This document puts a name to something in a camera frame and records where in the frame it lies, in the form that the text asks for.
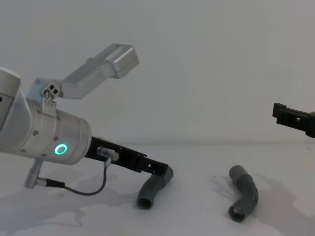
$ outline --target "white background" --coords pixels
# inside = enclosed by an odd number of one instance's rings
[[[62,79],[111,43],[140,65],[58,107],[120,143],[311,142],[274,102],[315,110],[313,0],[2,0],[0,65]]]

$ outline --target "white tabletop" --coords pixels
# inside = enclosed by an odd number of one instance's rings
[[[0,236],[313,236],[315,234],[314,145],[132,146],[170,164],[175,175],[151,210],[135,207],[150,176],[118,166],[91,197],[66,190],[23,188],[32,160],[1,155]],[[243,165],[259,191],[255,212],[243,223],[227,215],[240,196],[228,171]],[[41,176],[82,191],[100,186],[103,165],[45,163]]]

